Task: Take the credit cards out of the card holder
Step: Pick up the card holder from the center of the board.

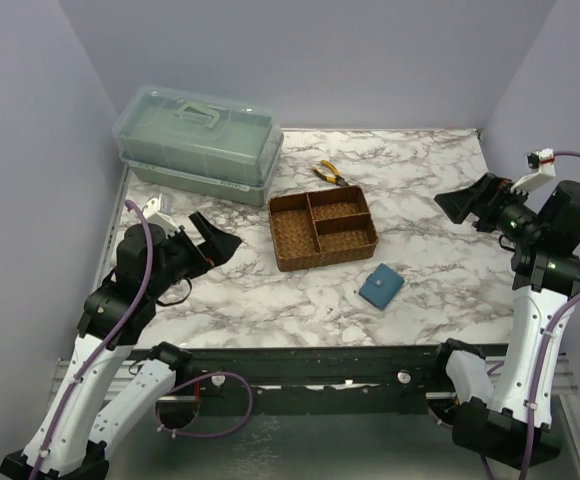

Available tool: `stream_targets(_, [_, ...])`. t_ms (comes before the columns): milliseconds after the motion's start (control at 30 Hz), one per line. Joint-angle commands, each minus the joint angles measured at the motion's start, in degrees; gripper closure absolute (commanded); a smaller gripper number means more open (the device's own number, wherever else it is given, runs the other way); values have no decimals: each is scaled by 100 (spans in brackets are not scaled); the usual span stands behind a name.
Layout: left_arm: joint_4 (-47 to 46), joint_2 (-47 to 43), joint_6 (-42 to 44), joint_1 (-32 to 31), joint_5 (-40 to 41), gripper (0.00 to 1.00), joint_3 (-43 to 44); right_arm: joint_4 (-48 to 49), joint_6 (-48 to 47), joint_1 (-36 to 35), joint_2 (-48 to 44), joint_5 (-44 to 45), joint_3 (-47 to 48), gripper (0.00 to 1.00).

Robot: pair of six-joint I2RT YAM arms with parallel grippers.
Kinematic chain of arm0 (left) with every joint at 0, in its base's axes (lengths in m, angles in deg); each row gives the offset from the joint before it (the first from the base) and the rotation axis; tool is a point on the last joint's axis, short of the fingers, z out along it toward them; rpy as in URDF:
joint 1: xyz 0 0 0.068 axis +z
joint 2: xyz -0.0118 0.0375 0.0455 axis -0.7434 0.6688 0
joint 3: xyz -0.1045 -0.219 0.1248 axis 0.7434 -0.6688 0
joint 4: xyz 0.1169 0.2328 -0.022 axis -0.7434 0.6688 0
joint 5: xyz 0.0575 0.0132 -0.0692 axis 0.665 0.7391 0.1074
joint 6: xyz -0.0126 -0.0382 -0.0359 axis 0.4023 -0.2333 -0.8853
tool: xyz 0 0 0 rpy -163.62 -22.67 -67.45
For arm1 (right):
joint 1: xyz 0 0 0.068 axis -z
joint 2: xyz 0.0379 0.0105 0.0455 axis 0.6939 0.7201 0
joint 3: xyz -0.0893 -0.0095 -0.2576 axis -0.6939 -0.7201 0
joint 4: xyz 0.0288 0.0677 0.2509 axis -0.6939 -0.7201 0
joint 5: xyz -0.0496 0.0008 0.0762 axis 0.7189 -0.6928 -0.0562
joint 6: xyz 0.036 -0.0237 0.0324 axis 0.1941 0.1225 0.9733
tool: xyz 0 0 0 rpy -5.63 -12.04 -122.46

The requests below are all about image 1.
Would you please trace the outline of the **blue leather card holder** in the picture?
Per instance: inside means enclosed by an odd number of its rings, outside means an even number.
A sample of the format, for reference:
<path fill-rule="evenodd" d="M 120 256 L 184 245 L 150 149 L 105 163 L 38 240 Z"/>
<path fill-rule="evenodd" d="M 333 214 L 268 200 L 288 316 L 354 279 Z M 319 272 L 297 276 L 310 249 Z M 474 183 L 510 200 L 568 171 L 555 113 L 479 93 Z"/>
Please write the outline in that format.
<path fill-rule="evenodd" d="M 404 278 L 388 265 L 381 263 L 367 277 L 359 295 L 370 305 L 383 311 L 405 283 Z"/>

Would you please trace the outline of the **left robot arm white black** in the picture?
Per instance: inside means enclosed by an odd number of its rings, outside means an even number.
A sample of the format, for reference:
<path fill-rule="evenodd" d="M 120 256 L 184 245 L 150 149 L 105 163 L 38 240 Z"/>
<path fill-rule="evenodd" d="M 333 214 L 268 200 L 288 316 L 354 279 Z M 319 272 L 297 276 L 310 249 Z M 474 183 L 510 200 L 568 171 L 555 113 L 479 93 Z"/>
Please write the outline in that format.
<path fill-rule="evenodd" d="M 167 342 L 153 347 L 135 380 L 111 402 L 109 387 L 155 317 L 162 296 L 227 263 L 241 239 L 201 213 L 190 220 L 196 245 L 165 218 L 140 216 L 116 249 L 116 266 L 84 303 L 67 373 L 39 429 L 21 450 L 6 455 L 9 479 L 103 479 L 110 459 L 157 399 L 187 381 L 188 352 Z"/>

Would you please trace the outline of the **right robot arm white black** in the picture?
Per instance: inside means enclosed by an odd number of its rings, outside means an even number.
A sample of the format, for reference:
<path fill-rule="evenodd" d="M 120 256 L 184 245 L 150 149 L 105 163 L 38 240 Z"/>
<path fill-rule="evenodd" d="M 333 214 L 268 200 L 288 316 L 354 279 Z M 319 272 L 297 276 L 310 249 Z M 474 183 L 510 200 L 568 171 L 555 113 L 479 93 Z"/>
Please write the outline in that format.
<path fill-rule="evenodd" d="M 580 183 L 557 184 L 539 212 L 526 194 L 491 173 L 473 185 L 438 194 L 435 202 L 455 224 L 469 215 L 479 232 L 511 242 L 514 320 L 497 381 L 485 356 L 449 339 L 438 349 L 440 375 L 454 388 L 453 442 L 525 474 L 556 458 L 550 396 L 561 337 L 580 299 Z"/>

